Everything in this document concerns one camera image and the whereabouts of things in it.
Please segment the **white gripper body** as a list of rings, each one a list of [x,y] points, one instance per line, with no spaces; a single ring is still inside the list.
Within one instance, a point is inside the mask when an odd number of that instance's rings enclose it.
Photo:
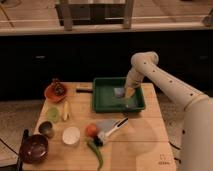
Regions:
[[[137,88],[143,82],[144,75],[138,72],[135,68],[131,68],[126,77],[126,88]]]

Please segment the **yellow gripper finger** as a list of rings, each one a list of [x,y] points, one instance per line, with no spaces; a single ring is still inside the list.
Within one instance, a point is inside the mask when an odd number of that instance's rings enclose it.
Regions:
[[[127,87],[124,89],[124,97],[126,99],[131,98],[135,94],[135,89],[132,87]]]

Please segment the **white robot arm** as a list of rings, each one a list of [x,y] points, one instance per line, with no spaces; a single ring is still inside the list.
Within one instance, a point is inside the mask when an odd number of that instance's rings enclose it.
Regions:
[[[130,98],[148,77],[185,113],[178,171],[213,171],[213,98],[160,69],[154,51],[135,53],[125,83]]]

